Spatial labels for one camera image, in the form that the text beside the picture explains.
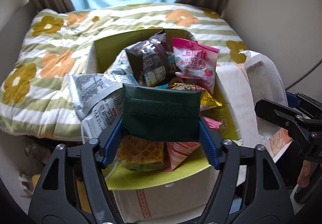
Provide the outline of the person's right hand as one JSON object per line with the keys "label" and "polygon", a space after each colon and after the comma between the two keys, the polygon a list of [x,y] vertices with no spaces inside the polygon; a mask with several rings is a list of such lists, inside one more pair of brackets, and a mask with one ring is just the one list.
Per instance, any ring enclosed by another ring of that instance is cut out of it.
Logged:
{"label": "person's right hand", "polygon": [[304,161],[303,166],[300,172],[300,175],[297,179],[297,184],[301,188],[305,188],[310,183],[310,175],[311,175],[311,162],[310,161]]}

